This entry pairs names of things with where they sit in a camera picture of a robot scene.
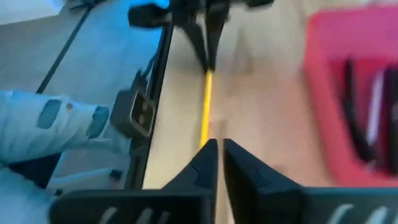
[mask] ripped jeans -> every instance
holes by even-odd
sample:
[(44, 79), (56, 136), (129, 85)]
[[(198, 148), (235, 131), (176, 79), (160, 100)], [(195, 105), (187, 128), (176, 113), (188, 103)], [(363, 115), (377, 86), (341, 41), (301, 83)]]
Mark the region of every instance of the ripped jeans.
[(129, 153), (129, 140), (109, 125), (109, 108), (45, 96), (0, 91), (0, 219), (48, 223), (55, 199), (9, 164), (80, 148)]

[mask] wooden surface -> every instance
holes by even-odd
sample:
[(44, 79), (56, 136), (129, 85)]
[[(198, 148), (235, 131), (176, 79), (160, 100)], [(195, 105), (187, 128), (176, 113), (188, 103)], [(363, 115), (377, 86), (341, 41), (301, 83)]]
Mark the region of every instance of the wooden surface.
[[(362, 2), (277, 0), (266, 10), (233, 8), (213, 79), (210, 137), (233, 139), (302, 185), (333, 185), (301, 71), (305, 24), (318, 9), (354, 4)], [(197, 152), (203, 80), (191, 46), (176, 31), (144, 188), (161, 188)], [(220, 170), (218, 196), (216, 222), (231, 223)]]

